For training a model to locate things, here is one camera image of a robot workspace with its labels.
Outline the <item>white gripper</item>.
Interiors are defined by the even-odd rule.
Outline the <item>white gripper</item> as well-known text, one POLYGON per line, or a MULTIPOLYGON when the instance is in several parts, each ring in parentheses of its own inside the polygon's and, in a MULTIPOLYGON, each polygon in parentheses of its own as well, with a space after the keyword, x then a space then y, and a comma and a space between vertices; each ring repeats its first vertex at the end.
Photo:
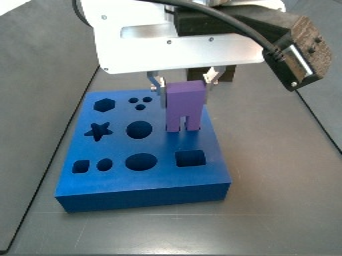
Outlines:
POLYGON ((211 67, 203 74, 205 93, 219 83, 224 65, 260 63, 261 47, 228 33, 179 36, 172 8, 137 0, 80 0, 93 28, 98 65, 109 74, 147 72, 151 91, 165 107, 165 80, 157 71, 211 67))

